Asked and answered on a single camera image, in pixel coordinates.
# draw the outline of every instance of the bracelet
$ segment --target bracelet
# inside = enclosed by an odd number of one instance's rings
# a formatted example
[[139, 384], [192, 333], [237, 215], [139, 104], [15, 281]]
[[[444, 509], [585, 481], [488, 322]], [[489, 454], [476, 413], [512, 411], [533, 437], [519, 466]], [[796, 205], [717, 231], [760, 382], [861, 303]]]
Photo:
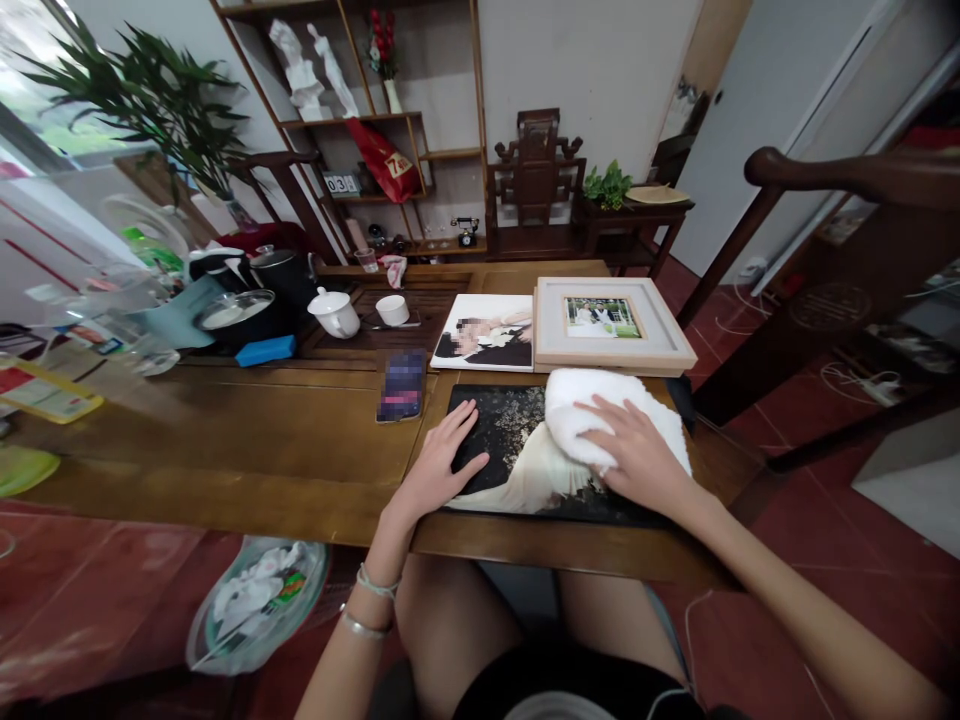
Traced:
[[367, 568], [363, 563], [360, 563], [360, 569], [357, 570], [357, 584], [362, 585], [367, 590], [372, 592], [374, 595], [379, 595], [380, 597], [388, 597], [393, 602], [397, 601], [397, 588], [400, 587], [400, 581], [397, 580], [393, 585], [389, 587], [381, 587], [380, 585], [374, 584], [370, 579], [370, 576], [367, 575]]
[[350, 613], [346, 611], [346, 606], [344, 606], [344, 609], [341, 612], [340, 622], [346, 625], [350, 632], [354, 633], [355, 635], [359, 635], [360, 637], [368, 638], [369, 640], [383, 640], [387, 635], [390, 634], [390, 630], [393, 627], [393, 623], [391, 623], [386, 630], [374, 630], [373, 628], [368, 628], [363, 623], [357, 622], [350, 617]]

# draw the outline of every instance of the thigh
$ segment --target thigh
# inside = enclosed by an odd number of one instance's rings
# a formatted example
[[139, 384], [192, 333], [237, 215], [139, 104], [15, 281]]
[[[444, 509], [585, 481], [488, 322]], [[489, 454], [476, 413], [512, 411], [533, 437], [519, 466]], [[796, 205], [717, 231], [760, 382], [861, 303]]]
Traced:
[[683, 685], [686, 675], [639, 580], [558, 572], [567, 629], [585, 647], [649, 665]]
[[480, 672], [522, 639], [509, 608], [475, 565], [434, 555], [407, 558], [397, 629], [427, 720], [452, 717]]

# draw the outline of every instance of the phone screen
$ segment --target phone screen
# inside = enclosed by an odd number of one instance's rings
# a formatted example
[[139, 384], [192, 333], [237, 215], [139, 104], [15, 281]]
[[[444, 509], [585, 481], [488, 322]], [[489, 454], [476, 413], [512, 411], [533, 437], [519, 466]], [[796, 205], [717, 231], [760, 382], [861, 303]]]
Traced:
[[420, 414], [426, 360], [426, 350], [407, 350], [390, 356], [377, 407], [378, 423], [398, 422]]

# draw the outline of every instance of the plastic bag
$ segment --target plastic bag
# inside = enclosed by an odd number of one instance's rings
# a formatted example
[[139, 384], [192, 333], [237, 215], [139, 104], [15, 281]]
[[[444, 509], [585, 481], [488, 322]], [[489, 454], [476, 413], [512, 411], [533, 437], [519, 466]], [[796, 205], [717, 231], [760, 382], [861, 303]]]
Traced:
[[402, 203], [420, 192], [420, 173], [393, 143], [357, 118], [347, 120], [347, 129], [377, 184], [390, 200]]
[[330, 551], [320, 543], [302, 543], [303, 552], [292, 570], [302, 574], [296, 595], [270, 613], [245, 624], [250, 633], [231, 632], [217, 639], [221, 622], [213, 617], [220, 587], [274, 548], [289, 548], [293, 540], [246, 536], [236, 560], [220, 577], [193, 618], [187, 639], [187, 667], [207, 675], [238, 675], [259, 670], [273, 652], [300, 628], [320, 597], [330, 571]]

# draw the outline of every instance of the white figurine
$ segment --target white figurine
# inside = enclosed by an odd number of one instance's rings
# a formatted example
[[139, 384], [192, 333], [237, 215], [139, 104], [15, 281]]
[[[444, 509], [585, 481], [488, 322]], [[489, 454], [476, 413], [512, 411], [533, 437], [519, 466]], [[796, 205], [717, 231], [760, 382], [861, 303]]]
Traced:
[[304, 60], [303, 46], [293, 28], [282, 20], [274, 20], [270, 26], [270, 40], [280, 48], [280, 52], [287, 59], [287, 82], [293, 93], [290, 102], [296, 106], [300, 117], [308, 122], [331, 119], [333, 112], [320, 104], [323, 83], [317, 80], [313, 72], [313, 61]]
[[313, 35], [315, 41], [313, 49], [317, 51], [317, 56], [323, 59], [323, 68], [327, 73], [327, 80], [330, 81], [330, 84], [333, 86], [333, 91], [337, 93], [337, 97], [340, 99], [340, 103], [346, 111], [344, 117], [359, 116], [360, 113], [357, 110], [357, 103], [354, 101], [347, 84], [343, 81], [343, 73], [340, 71], [337, 59], [333, 56], [330, 41], [317, 32], [313, 23], [307, 24], [307, 30]]

